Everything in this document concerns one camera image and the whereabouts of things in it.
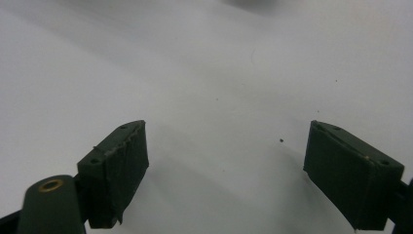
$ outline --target white table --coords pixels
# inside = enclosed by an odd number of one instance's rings
[[[144,119],[150,168],[124,223],[88,233],[352,234],[302,171],[310,122],[413,177],[412,12],[410,0],[0,1],[0,216]]]

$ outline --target brass insert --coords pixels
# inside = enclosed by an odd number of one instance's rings
[[[63,180],[61,179],[51,179],[49,181],[44,182],[42,185],[39,186],[39,192],[51,192],[53,190],[58,189],[63,185]]]

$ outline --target dark green plastic part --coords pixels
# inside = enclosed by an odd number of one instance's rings
[[[384,229],[403,169],[347,131],[311,123],[304,171],[354,229]]]
[[[27,189],[18,234],[33,233],[86,233],[72,176],[52,176]]]
[[[15,234],[18,231],[20,211],[0,218],[0,233]]]
[[[117,128],[78,163],[84,216],[91,228],[111,228],[122,216],[149,166],[145,122]]]

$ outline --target white surface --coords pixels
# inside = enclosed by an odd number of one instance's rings
[[[412,12],[410,0],[0,1],[0,216],[144,119],[150,168],[124,224],[89,233],[354,233],[302,172],[310,121],[413,177]]]

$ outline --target screw hole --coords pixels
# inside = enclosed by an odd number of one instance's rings
[[[63,180],[52,179],[39,186],[39,192],[51,192],[63,185]]]
[[[92,160],[91,160],[91,163],[92,163],[92,164],[96,164],[96,163],[99,163],[99,162],[100,162],[100,161],[99,161],[98,159],[92,159]]]

